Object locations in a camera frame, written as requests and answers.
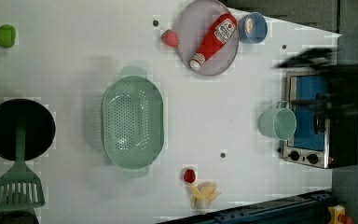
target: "green spatula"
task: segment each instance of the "green spatula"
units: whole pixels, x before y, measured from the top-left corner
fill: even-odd
[[[16,131],[16,161],[0,177],[0,212],[30,209],[45,204],[39,176],[25,164],[26,119],[20,116]]]

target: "white table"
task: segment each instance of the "white table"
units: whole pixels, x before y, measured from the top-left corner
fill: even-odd
[[[224,74],[203,77],[161,45],[152,26],[158,19],[174,28],[190,2],[0,0],[0,25],[11,23],[19,34],[13,49],[0,49],[0,103],[32,98],[57,124],[53,146],[28,162],[47,200],[35,209],[41,223],[155,223],[196,215],[180,178],[188,166],[198,183],[213,181],[222,192],[213,210],[331,188],[330,170],[280,159],[279,142],[261,135],[257,120],[282,97],[284,71],[272,65],[309,47],[334,47],[337,35],[268,18],[265,43],[240,44]],[[238,19],[247,14],[232,12]],[[100,134],[103,94],[126,65],[147,70],[166,116],[165,147],[150,174],[132,180],[108,160]],[[0,176],[11,164],[0,158]]]

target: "yellow toy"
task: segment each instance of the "yellow toy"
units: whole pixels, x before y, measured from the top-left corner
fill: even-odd
[[[193,191],[191,207],[195,208],[197,206],[201,214],[207,214],[209,205],[220,195],[220,192],[215,191],[216,185],[211,182],[205,182],[200,184],[198,188],[193,184],[190,184],[190,187]]]
[[[328,224],[352,224],[353,218],[345,215],[345,207],[337,205],[334,207],[328,207],[331,214],[331,220]]]

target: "red ketchup bottle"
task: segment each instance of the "red ketchup bottle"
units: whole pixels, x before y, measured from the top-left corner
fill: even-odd
[[[196,71],[199,70],[206,61],[225,46],[235,29],[237,29],[237,20],[231,13],[221,15],[204,37],[196,55],[190,62],[190,67]]]

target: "red object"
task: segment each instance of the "red object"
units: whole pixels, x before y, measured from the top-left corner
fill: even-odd
[[[211,26],[208,33],[204,37],[201,46],[197,50],[196,55],[190,62],[190,66],[194,70],[208,61],[217,51],[219,51],[237,29],[237,20],[226,13],[221,15]]]
[[[339,216],[338,221],[342,222],[344,224],[353,224],[353,218],[352,217],[347,217],[345,215]]]
[[[196,181],[196,173],[193,170],[186,170],[185,174],[183,175],[183,179],[185,180],[185,182],[187,183],[193,183],[194,181]]]
[[[173,48],[176,48],[179,45],[179,38],[176,35],[176,32],[172,30],[167,30],[166,32],[164,32],[164,34],[162,34],[161,36],[161,41],[165,45],[168,45]]]

